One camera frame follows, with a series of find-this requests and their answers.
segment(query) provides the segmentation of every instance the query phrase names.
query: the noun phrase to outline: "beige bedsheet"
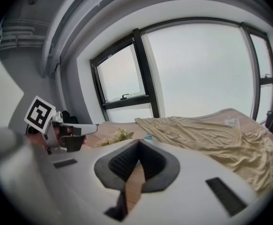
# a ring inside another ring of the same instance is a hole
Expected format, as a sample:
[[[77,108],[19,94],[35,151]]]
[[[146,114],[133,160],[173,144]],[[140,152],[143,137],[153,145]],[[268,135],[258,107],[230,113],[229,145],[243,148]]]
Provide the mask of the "beige bedsheet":
[[[265,131],[267,136],[273,143],[273,134],[266,130],[262,125],[258,124],[251,118],[245,116],[244,114],[238,112],[234,109],[225,109],[219,112],[210,114],[208,116],[195,118],[200,121],[208,121],[212,123],[224,124],[225,119],[230,117],[239,118],[240,120],[240,129],[244,133],[256,133],[260,131]],[[136,123],[112,123],[112,122],[104,122],[99,125],[98,131],[94,134],[88,135],[88,143],[83,149],[87,149],[89,147],[95,148],[99,146],[100,141],[103,138],[109,138],[118,128],[125,128],[129,132],[134,132],[134,139],[142,139],[146,136],[147,132],[142,129]]]
[[[273,143],[266,131],[182,117],[135,119],[162,143],[199,151],[245,179],[257,193],[273,189]]]

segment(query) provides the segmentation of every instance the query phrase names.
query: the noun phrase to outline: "black rubber pad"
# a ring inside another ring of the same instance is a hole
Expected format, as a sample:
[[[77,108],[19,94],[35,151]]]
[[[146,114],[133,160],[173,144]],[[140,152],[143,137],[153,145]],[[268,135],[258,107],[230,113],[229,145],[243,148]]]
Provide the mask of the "black rubber pad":
[[[230,216],[236,215],[247,207],[247,205],[220,178],[206,180],[206,183]]]
[[[53,165],[55,168],[62,168],[62,167],[69,166],[69,165],[72,165],[75,163],[77,163],[77,161],[75,159],[67,159],[64,161],[53,163]]]

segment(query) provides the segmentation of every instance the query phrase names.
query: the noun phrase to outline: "curved ceiling beam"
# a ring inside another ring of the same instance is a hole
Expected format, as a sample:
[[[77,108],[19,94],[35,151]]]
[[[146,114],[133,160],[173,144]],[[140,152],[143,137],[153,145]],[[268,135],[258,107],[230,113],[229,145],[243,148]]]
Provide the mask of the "curved ceiling beam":
[[[58,25],[60,24],[61,19],[63,18],[64,14],[68,10],[68,8],[71,6],[71,4],[75,0],[65,0],[61,7],[59,8],[58,12],[55,14],[55,16],[52,19],[52,22],[50,23],[50,26],[48,27],[47,33],[46,33],[46,39],[44,40],[43,50],[42,50],[42,57],[40,61],[40,70],[41,70],[41,77],[44,78],[46,76],[46,66],[47,66],[47,60],[48,55],[52,43],[52,39],[54,37],[54,34],[58,28]]]
[[[95,17],[103,8],[108,6],[108,9],[119,9],[125,7],[125,2],[129,3],[130,9],[125,13],[118,14],[116,17],[106,17],[106,24],[98,24],[98,26],[102,27],[101,32],[107,27],[111,26],[117,20],[123,18],[130,13],[133,13],[139,9],[161,3],[170,0],[84,0],[80,7],[74,12],[72,17],[67,22],[64,27],[59,40],[57,42],[56,48],[54,49],[52,63],[50,65],[49,72],[52,73],[55,70],[56,64],[59,62],[60,56],[63,57],[63,62],[66,61],[73,56],[78,56],[79,53],[83,51],[84,48],[82,46],[87,46],[89,44],[91,38],[86,38],[84,35],[86,34],[89,28],[89,23],[92,18]],[[227,4],[231,4],[238,6],[242,9],[249,10],[252,13],[260,13],[262,10],[263,19],[268,23],[273,23],[273,14],[269,12],[270,8],[264,9],[265,3],[261,4],[259,0],[214,0],[219,2],[224,2]]]

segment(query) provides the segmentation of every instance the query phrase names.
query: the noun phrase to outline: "bed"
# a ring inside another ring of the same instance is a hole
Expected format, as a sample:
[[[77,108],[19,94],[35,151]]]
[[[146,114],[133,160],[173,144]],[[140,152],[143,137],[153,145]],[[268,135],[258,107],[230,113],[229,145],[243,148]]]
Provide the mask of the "bed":
[[[243,133],[264,133],[273,144],[273,134],[271,132],[269,132],[264,126],[258,124],[256,121],[234,109],[221,110],[207,116],[192,118],[192,120],[224,125],[227,118],[238,118],[240,125],[239,128]],[[82,149],[95,149],[96,147],[100,146],[100,142],[104,138],[107,139],[112,137],[112,134],[119,128],[125,128],[129,132],[134,132],[133,139],[143,139],[148,134],[148,132],[141,128],[141,126],[137,123],[104,122],[98,126],[98,131],[96,133],[88,135],[88,143]],[[138,165],[126,185],[128,210],[131,210],[140,198],[141,185],[144,182],[145,180],[142,167],[141,165]]]

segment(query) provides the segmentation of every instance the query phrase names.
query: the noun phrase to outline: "window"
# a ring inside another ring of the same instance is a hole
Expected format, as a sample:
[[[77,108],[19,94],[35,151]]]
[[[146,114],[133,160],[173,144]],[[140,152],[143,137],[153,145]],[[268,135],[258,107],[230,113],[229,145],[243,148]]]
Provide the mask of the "window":
[[[251,62],[239,28],[187,24],[148,33],[148,38],[166,117],[197,117],[227,108],[251,115]]]
[[[119,107],[107,110],[112,122],[134,122],[135,118],[152,118],[153,112],[151,104],[141,104],[127,107]]]
[[[259,70],[260,70],[260,77],[264,78],[273,77],[273,73],[271,70],[271,60],[268,52],[268,48],[266,45],[266,41],[263,38],[257,37],[251,34],[251,38],[256,50],[258,63],[259,63]]]
[[[262,122],[266,119],[266,114],[271,110],[273,98],[273,85],[267,84],[261,86],[260,103],[256,122]]]
[[[119,101],[123,95],[145,95],[133,44],[110,56],[97,70],[105,102]]]
[[[134,122],[159,117],[150,68],[139,30],[91,60],[91,71],[106,121]]]
[[[228,108],[260,122],[273,105],[268,38],[244,23],[196,17],[135,29],[91,69],[103,115],[113,122]]]

